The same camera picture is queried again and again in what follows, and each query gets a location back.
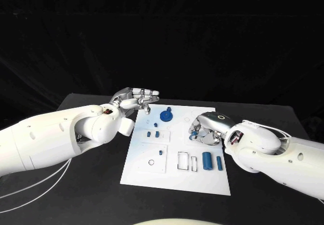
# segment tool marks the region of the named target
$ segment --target white board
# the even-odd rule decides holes
[[[155,104],[150,104],[150,107],[150,115],[146,115],[143,110],[139,111],[120,183],[231,195],[222,145],[208,146],[189,140],[188,131],[196,117],[205,112],[215,111],[215,108]],[[163,122],[160,113],[168,107],[172,108],[173,120]],[[160,132],[159,138],[156,138],[156,131]],[[204,170],[205,151],[212,153],[214,170],[211,171]],[[188,152],[189,170],[178,169],[179,152]],[[222,158],[222,171],[218,170],[218,156]]]

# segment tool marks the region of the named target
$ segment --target robotic hand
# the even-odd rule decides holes
[[[34,116],[0,131],[0,176],[52,166],[109,143],[117,132],[130,136],[134,110],[150,114],[159,91],[126,88],[109,104]]]
[[[268,130],[278,131],[284,137]],[[264,172],[278,183],[324,199],[324,144],[291,137],[284,131],[244,120],[235,124],[218,112],[198,116],[191,140],[218,145],[225,140],[225,152],[240,167],[251,173]]]

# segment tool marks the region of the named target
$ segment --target white cable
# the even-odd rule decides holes
[[[32,188],[32,187],[35,187],[37,185],[39,185],[41,183],[44,183],[50,178],[52,178],[52,177],[61,172],[61,170],[64,169],[64,167],[67,166],[68,163],[70,163],[70,160],[67,161],[67,163],[64,164],[64,166],[60,168],[60,170],[58,170],[51,176],[48,176],[42,181],[39,181],[37,184],[31,185],[29,187],[24,188],[22,190],[15,191],[14,193],[11,193],[11,194],[8,194],[8,195],[5,195],[5,196],[0,196],[0,199],[2,199],[2,198],[6,198],[8,196],[11,196],[11,195],[14,195],[14,194],[16,194],[16,193],[19,193],[19,192],[28,190],[29,188]]]
[[[258,123],[255,123],[255,122],[251,122],[251,121],[248,121],[248,120],[244,120],[244,122],[250,122],[250,123],[253,123],[253,124],[255,124],[255,125],[258,125],[258,126],[261,126],[261,127],[266,127],[266,128],[273,129],[273,130],[277,130],[284,136],[291,137],[291,135],[290,135],[289,133],[286,133],[283,130],[280,130],[280,129],[274,128],[274,127],[266,126],[266,125],[258,124]]]
[[[6,211],[2,211],[0,213],[5,213],[5,212],[9,212],[9,211],[14,211],[14,210],[16,210],[18,208],[21,208],[21,207],[24,207],[25,205],[28,205],[29,203],[32,203],[34,201],[37,201],[50,191],[51,191],[51,189],[55,187],[55,185],[57,185],[57,183],[60,182],[60,180],[62,179],[62,177],[64,177],[64,175],[65,175],[65,172],[67,172],[67,170],[68,170],[68,168],[70,168],[70,163],[71,163],[71,160],[73,159],[70,159],[68,160],[68,166],[67,166],[67,168],[65,168],[65,171],[64,171],[64,173],[62,173],[62,175],[61,175],[61,177],[60,177],[60,179],[58,179],[58,181],[55,182],[55,184],[52,185],[52,187],[32,200],[32,201],[29,201],[28,203],[25,203],[24,205],[21,205],[19,207],[16,207],[16,208],[12,208],[11,210],[6,210]]]

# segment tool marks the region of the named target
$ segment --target dark gray tabletop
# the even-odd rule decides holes
[[[58,110],[109,101],[109,96],[71,94]],[[309,138],[289,106],[168,99],[162,99],[159,104],[215,107],[238,123],[247,119],[283,129],[299,138]],[[0,224],[130,225],[159,218],[191,218],[225,225],[324,224],[320,201],[278,184],[266,174],[244,171],[228,154],[232,196],[122,185],[129,146],[130,137],[119,134],[109,144],[75,157],[51,192],[24,208],[0,214]],[[0,195],[34,184],[61,166],[5,176]],[[0,210],[32,200],[52,186],[58,176],[28,191],[0,199]]]

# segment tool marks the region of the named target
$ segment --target circular hole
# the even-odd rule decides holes
[[[299,158],[300,161],[303,161],[304,160],[304,154],[300,153],[297,158]]]

